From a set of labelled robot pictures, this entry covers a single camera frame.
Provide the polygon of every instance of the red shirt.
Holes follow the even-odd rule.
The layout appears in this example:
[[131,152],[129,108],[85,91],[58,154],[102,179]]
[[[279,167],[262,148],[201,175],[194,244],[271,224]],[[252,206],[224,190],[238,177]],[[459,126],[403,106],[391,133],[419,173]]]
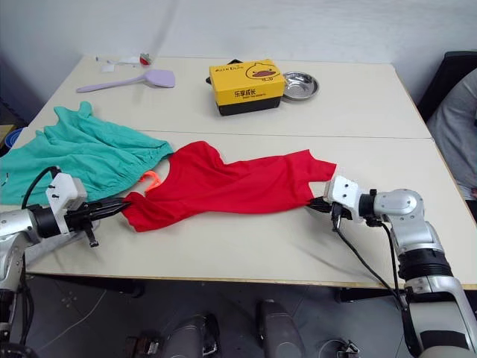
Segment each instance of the red shirt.
[[193,142],[170,157],[165,181],[146,196],[132,192],[123,211],[137,231],[168,226],[206,211],[274,213],[307,205],[310,181],[330,180],[336,164],[308,150],[225,164],[206,142]]

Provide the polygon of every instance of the metal plate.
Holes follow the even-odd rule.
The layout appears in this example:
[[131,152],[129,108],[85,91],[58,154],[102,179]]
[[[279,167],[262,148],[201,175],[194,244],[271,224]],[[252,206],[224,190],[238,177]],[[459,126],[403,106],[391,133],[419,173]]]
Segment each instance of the metal plate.
[[283,77],[286,80],[283,97],[293,101],[311,98],[320,88],[315,78],[305,72],[286,72]]

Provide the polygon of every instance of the cartoon duck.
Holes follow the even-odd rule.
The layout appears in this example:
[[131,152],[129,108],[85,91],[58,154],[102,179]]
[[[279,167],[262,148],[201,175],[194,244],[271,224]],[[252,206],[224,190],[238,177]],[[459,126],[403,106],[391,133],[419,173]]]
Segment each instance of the cartoon duck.
[[249,67],[245,75],[253,80],[271,81],[273,77],[278,76],[280,71],[274,65],[255,62]]

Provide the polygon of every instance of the purple spatula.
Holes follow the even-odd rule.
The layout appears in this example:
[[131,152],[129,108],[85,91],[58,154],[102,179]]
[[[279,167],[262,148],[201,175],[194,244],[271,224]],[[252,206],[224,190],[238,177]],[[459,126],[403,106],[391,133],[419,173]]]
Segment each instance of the purple spatula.
[[144,72],[136,78],[131,78],[130,80],[109,82],[108,84],[92,84],[89,86],[84,86],[76,89],[77,93],[91,92],[96,90],[102,90],[103,88],[117,87],[122,86],[123,84],[133,84],[134,82],[146,81],[149,84],[153,84],[158,87],[168,87],[172,88],[176,84],[176,79],[172,71],[167,69],[150,69],[149,71]]

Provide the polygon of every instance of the green cloth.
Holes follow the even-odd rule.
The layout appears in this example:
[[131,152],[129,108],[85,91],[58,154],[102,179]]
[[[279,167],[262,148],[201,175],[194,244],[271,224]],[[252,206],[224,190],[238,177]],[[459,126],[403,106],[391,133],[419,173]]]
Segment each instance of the green cloth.
[[[172,153],[163,140],[133,129],[104,122],[92,115],[89,102],[78,111],[55,107],[58,123],[37,131],[37,136],[0,159],[0,202],[21,204],[34,178],[48,166],[80,178],[88,201],[118,194],[134,185],[161,159]],[[29,204],[47,204],[50,174],[37,184]]]

